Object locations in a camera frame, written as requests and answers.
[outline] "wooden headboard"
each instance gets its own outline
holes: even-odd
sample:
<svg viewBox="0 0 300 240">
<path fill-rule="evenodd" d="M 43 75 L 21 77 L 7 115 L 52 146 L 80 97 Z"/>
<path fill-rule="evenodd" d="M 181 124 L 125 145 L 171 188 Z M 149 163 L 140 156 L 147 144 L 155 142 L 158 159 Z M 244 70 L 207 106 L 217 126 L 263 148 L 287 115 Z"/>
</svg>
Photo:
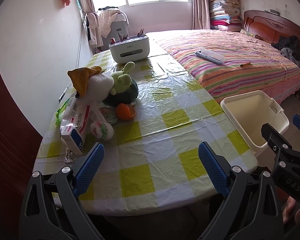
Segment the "wooden headboard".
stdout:
<svg viewBox="0 0 300 240">
<path fill-rule="evenodd" d="M 244 29 L 258 34 L 268 43 L 277 43 L 280 35 L 285 37 L 295 35 L 300 41 L 300 26 L 286 18 L 263 11 L 245 11 Z"/>
</svg>

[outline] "stack of blankets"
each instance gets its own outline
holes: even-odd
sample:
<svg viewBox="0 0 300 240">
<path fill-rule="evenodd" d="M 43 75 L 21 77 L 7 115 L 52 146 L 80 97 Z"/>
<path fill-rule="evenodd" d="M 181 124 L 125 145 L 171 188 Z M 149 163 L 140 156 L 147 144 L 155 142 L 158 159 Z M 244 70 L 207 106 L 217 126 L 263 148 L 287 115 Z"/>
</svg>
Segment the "stack of blankets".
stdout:
<svg viewBox="0 0 300 240">
<path fill-rule="evenodd" d="M 212 30 L 240 32 L 240 0 L 209 0 Z"/>
</svg>

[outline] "green plush toy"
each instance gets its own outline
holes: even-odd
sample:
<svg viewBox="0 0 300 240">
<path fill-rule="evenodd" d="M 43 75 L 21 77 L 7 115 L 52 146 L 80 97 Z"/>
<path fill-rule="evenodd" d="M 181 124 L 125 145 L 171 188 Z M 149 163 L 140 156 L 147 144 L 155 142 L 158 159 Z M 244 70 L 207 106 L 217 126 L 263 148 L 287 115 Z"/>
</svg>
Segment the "green plush toy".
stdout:
<svg viewBox="0 0 300 240">
<path fill-rule="evenodd" d="M 139 90 L 137 83 L 130 77 L 128 72 L 135 67 L 133 62 L 128 62 L 121 71 L 111 74 L 114 85 L 108 97 L 103 101 L 108 106 L 117 106 L 120 103 L 134 105 Z"/>
</svg>

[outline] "tissue box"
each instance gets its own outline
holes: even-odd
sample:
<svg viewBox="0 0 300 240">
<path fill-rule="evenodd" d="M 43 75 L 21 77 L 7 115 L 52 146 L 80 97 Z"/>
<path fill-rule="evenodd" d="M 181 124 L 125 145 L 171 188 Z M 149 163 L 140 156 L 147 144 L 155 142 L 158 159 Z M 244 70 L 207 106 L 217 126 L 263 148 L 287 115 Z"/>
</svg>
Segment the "tissue box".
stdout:
<svg viewBox="0 0 300 240">
<path fill-rule="evenodd" d="M 90 110 L 90 106 L 79 106 L 75 97 L 70 98 L 61 122 L 61 139 L 76 157 L 82 155 Z"/>
</svg>

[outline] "bed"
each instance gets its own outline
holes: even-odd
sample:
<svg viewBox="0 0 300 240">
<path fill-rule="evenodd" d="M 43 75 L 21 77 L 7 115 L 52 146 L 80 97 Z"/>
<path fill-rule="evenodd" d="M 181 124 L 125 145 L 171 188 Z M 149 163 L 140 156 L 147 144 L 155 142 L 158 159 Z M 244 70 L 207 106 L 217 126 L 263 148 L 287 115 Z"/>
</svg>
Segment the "bed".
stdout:
<svg viewBox="0 0 300 240">
<path fill-rule="evenodd" d="M 263 40 L 217 30 L 181 30 L 148 33 L 176 59 L 220 103 L 225 97 L 262 90 L 281 103 L 300 89 L 300 68 L 273 48 L 279 36 L 296 35 L 295 23 L 262 11 L 244 13 L 244 30 Z M 223 65 L 198 58 L 199 48 L 213 49 L 225 56 Z M 240 67 L 251 62 L 252 65 Z"/>
</svg>

